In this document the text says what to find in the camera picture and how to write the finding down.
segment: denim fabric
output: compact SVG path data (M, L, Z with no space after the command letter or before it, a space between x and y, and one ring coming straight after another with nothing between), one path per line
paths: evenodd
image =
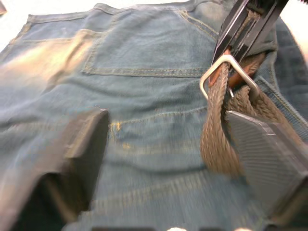
M71 118L108 108L112 122L92 209L64 231L262 230L267 221L249 185L209 172L199 151L207 109L199 79L233 4L97 4L83 13L30 15L0 55L0 198L22 184L38 150ZM250 52L268 53L256 83L307 142L307 68L290 64L303 58L281 19L277 27L283 39L272 30ZM278 45L295 52L277 52Z

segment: belt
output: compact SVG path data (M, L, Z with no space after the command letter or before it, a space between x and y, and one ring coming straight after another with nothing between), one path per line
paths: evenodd
M208 169L245 176L269 223L285 227L307 214L308 155L283 113L253 81L265 54L245 57L264 34L261 28L268 30L287 3L273 2L258 10L251 1L238 1L222 25L213 64L200 81L208 100L200 149Z

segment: metal buckle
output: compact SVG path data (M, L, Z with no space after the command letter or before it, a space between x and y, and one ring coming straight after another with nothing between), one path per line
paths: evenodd
M220 56L216 62L208 69L208 71L201 77L200 79L200 90L202 91L204 97L208 99L207 93L205 91L205 81L209 78L209 76L224 62L228 62L231 64L231 66L234 68L236 72L239 73L239 75L243 78L243 80L247 83L247 85L250 87L250 95L249 98L251 101L255 100L259 94L260 90L257 84L246 74L246 72L241 68L241 66L238 64L238 62L235 60L235 58L230 54L224 54Z

